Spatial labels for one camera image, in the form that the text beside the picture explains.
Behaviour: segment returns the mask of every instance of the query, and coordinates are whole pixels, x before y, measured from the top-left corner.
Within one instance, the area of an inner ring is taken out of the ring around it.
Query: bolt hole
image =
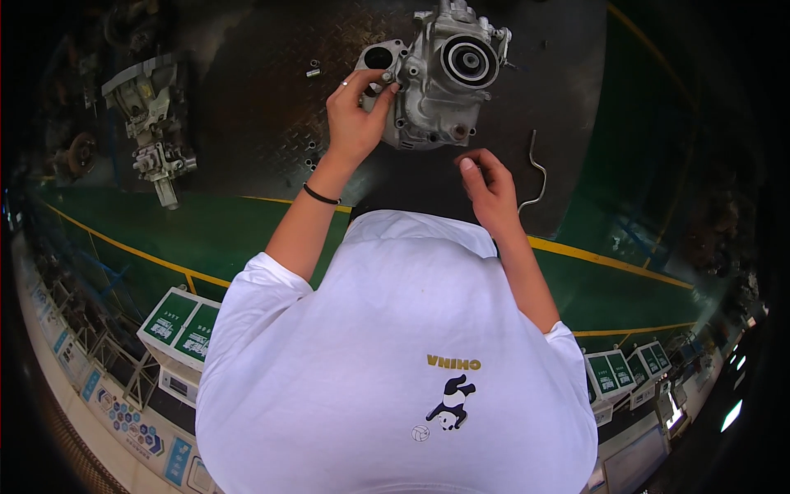
[[[456,138],[458,141],[466,137],[467,131],[466,126],[461,125],[460,123],[453,127],[452,130],[453,137]]]
[[[372,47],[363,60],[368,69],[387,69],[393,63],[393,54],[384,47]]]

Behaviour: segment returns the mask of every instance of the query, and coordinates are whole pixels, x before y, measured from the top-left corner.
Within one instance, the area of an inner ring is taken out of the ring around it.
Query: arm
[[[455,163],[461,169],[464,188],[472,199],[477,220],[497,243],[502,268],[518,310],[534,322],[541,333],[548,333],[559,321],[559,312],[521,227],[513,176],[487,149],[464,153]]]
[[[398,90],[391,84],[379,94],[370,114],[357,106],[359,95],[384,70],[355,70],[326,100],[329,150],[307,180],[307,186],[325,198],[335,199],[360,163],[382,138],[389,106]],[[313,276],[324,247],[335,206],[301,190],[274,231],[266,254],[305,281]]]

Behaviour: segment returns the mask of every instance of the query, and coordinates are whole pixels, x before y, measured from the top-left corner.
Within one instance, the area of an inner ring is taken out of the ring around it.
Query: hand
[[[389,106],[400,87],[393,83],[379,94],[373,110],[368,113],[358,106],[359,96],[371,83],[378,81],[384,70],[355,70],[326,100],[329,118],[329,150],[333,161],[353,171],[373,151],[384,133]]]
[[[468,151],[454,162],[461,170],[477,220],[494,240],[501,242],[513,234],[524,235],[518,218],[516,186],[505,165],[488,149]]]

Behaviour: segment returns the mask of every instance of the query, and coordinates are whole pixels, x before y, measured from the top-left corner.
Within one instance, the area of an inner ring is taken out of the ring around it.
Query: wristband
[[[310,196],[311,196],[313,199],[317,199],[317,200],[319,200],[319,201],[321,201],[321,202],[325,202],[325,203],[327,203],[327,204],[332,204],[332,205],[335,205],[335,206],[337,206],[337,205],[339,205],[339,204],[340,204],[340,201],[342,200],[342,198],[339,198],[339,199],[337,199],[337,200],[335,200],[335,199],[329,199],[329,198],[325,198],[324,196],[320,195],[318,192],[315,192],[313,189],[310,189],[310,188],[307,186],[307,182],[305,182],[305,183],[304,183],[304,185],[302,185],[302,188],[303,188],[303,189],[304,189],[304,191],[305,191],[305,192],[307,192],[307,193],[308,193],[308,194],[309,194],[309,195],[310,195]]]

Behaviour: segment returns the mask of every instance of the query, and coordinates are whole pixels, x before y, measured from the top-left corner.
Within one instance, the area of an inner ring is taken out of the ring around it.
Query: volleyball graphic
[[[424,425],[415,425],[412,429],[412,439],[418,443],[422,443],[425,439],[428,439],[428,436],[430,435],[431,431],[429,431]]]

